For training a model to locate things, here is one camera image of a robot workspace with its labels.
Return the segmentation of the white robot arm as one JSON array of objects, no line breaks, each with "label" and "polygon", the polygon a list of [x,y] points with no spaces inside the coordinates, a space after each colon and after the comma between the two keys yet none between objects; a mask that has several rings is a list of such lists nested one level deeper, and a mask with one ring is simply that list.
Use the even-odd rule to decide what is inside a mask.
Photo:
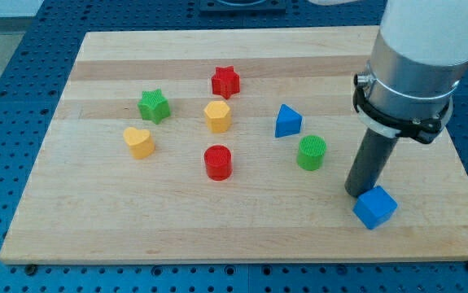
[{"label": "white robot arm", "polygon": [[468,68],[468,0],[389,0],[353,105],[386,138],[431,143]]}]

